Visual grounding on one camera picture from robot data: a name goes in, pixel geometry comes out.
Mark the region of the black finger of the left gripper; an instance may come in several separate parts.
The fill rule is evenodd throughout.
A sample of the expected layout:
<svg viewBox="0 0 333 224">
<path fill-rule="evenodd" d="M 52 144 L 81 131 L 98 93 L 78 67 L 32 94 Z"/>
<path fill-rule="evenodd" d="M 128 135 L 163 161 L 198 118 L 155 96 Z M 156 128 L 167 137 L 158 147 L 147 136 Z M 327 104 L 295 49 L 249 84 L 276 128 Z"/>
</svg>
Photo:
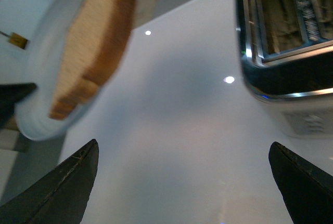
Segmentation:
<svg viewBox="0 0 333 224">
<path fill-rule="evenodd" d="M 37 89 L 35 83 L 1 84 L 1 128 L 14 115 L 15 104 Z"/>
</svg>

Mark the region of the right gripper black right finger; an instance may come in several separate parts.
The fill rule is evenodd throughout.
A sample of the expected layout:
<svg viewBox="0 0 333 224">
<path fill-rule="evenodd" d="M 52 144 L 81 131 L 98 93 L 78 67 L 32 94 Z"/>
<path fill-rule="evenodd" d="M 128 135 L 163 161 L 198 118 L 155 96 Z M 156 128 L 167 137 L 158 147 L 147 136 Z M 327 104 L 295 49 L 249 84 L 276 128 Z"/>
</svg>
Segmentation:
<svg viewBox="0 0 333 224">
<path fill-rule="evenodd" d="M 332 223 L 332 175 L 278 142 L 268 160 L 293 223 Z"/>
</svg>

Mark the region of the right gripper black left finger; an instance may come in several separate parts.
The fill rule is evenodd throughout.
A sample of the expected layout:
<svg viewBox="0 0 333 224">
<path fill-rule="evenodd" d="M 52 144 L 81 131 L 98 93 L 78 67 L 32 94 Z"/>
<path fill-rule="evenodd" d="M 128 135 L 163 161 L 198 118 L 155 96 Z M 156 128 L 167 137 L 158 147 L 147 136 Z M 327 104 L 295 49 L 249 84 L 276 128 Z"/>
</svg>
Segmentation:
<svg viewBox="0 0 333 224">
<path fill-rule="evenodd" d="M 95 182 L 99 146 L 92 139 L 1 206 L 1 223 L 80 223 Z"/>
</svg>

